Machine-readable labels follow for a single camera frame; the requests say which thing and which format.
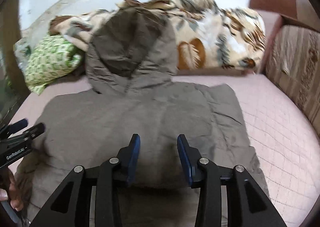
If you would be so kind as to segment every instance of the fingernail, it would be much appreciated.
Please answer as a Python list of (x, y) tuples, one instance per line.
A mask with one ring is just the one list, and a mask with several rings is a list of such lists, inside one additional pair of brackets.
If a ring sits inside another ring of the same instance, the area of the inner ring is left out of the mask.
[(2, 199), (8, 200), (8, 193), (7, 193), (7, 191), (6, 191), (6, 190), (3, 190), (3, 189), (0, 189), (0, 197), (1, 197)]

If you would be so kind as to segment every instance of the hood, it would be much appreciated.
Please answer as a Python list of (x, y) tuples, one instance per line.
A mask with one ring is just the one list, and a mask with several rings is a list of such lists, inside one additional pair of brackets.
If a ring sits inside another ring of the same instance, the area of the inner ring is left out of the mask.
[(128, 92), (171, 81), (177, 71), (169, 19), (141, 7), (119, 10), (93, 36), (86, 72), (94, 89)]

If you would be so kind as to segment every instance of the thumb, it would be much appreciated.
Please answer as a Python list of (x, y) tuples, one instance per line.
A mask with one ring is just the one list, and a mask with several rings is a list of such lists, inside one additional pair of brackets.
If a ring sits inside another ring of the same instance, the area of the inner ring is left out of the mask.
[(6, 190), (0, 188), (0, 201), (7, 201), (8, 200), (8, 193)]

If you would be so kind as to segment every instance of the patterned blanket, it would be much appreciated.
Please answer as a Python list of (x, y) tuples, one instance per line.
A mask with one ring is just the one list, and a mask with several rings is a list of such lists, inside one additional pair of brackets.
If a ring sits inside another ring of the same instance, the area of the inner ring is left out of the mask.
[[(179, 55), (178, 68), (235, 68), (255, 70), (264, 53), (264, 23), (249, 8), (220, 9), (214, 0), (151, 0), (141, 3), (123, 0), (119, 10), (142, 7), (169, 17)], [(80, 16), (57, 16), (51, 21), (51, 35), (87, 51), (92, 35), (117, 11), (99, 9)]]

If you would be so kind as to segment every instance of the brown striped upholstery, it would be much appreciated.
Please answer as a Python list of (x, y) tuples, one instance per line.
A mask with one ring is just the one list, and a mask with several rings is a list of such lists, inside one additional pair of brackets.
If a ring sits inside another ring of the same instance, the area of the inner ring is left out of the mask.
[(320, 136), (320, 33), (285, 25), (277, 34), (266, 75), (306, 115)]

